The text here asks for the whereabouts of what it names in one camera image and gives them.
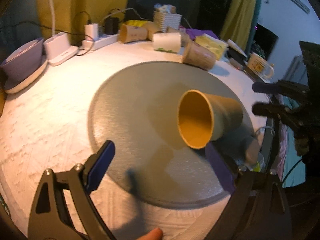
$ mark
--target white cable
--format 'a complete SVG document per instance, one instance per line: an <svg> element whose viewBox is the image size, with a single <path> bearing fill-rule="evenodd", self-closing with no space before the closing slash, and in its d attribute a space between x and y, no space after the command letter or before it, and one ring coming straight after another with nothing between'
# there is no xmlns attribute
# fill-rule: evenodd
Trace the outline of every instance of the white cable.
<svg viewBox="0 0 320 240"><path fill-rule="evenodd" d="M255 137L257 137L258 136L258 134L259 134L259 132L260 132L260 130L261 129L271 129L271 133L272 133L272 135L273 136L275 136L276 135L276 132L275 132L275 130L271 127L271 126L269 126L269 125L266 125L266 126L262 126L262 127L260 127L260 128L258 128L257 130L256 130L256 132L255 132Z"/></svg>
<svg viewBox="0 0 320 240"><path fill-rule="evenodd" d="M53 6L53 0L49 0L49 5L50 5L50 11L51 11L51 21L52 21L52 36L55 35L55 28L56 28L56 19L54 16L54 6Z"/></svg>
<svg viewBox="0 0 320 240"><path fill-rule="evenodd" d="M188 24L189 28L192 29L190 23L187 21L187 19L185 17L183 17L183 19L186 21L186 23Z"/></svg>
<svg viewBox="0 0 320 240"><path fill-rule="evenodd" d="M103 17L103 19L101 20L101 22L103 22L105 19L109 18L109 17L112 16L112 15L115 15L115 14L120 13L120 12L125 12L125 11L128 11L128 10L133 10L133 11L135 12L135 14L136 14L141 20L146 20L146 21L148 21L148 19L142 18L135 9L133 9L133 8L126 8L126 9L123 9L123 10L121 10L121 11L116 11L116 12L114 12L114 13L108 14L107 16Z"/></svg>

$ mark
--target mug handle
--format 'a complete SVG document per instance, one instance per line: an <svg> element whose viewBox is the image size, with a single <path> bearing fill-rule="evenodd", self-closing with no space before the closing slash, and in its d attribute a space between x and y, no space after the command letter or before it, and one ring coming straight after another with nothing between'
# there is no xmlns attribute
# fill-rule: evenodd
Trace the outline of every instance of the mug handle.
<svg viewBox="0 0 320 240"><path fill-rule="evenodd" d="M269 79L275 74L275 70L273 69L273 67L271 67L270 65L269 65L269 67L270 67L270 74L268 76L264 75L265 79Z"/></svg>

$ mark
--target white wall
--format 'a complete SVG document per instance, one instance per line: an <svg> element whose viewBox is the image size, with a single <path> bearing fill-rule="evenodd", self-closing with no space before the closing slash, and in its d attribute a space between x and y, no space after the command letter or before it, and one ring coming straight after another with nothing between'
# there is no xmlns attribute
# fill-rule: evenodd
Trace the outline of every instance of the white wall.
<svg viewBox="0 0 320 240"><path fill-rule="evenodd" d="M296 55L301 55L299 41L320 44L320 20L308 0L300 0L309 9L306 14L290 0L262 0L258 23L279 39L268 62L275 65L273 81L283 78Z"/></svg>

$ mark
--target yellow mug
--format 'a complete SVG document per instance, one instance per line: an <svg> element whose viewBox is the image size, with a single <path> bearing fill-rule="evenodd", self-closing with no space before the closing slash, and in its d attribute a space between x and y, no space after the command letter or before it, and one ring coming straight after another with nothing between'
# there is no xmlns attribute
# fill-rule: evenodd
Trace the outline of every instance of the yellow mug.
<svg viewBox="0 0 320 240"><path fill-rule="evenodd" d="M256 53L251 54L248 67L264 79L270 79L275 74L273 66Z"/></svg>

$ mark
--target black power adapter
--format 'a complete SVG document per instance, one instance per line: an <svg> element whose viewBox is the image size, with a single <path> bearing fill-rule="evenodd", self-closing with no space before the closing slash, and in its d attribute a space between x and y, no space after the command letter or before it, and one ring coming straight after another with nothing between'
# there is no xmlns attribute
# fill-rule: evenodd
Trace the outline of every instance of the black power adapter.
<svg viewBox="0 0 320 240"><path fill-rule="evenodd" d="M104 20L104 33L113 35L118 33L119 18L108 17Z"/></svg>

